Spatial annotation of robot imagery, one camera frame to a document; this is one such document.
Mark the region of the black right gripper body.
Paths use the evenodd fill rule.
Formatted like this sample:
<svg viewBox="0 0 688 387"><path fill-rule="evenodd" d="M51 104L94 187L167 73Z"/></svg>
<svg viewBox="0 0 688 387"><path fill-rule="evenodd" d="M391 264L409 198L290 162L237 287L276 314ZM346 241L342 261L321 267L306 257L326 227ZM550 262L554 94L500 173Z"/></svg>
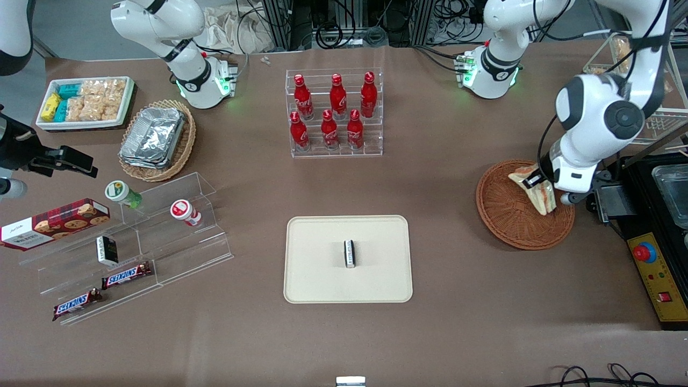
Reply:
<svg viewBox="0 0 688 387"><path fill-rule="evenodd" d="M7 170L24 169L42 154L42 144L35 130L1 114L1 167Z"/></svg>

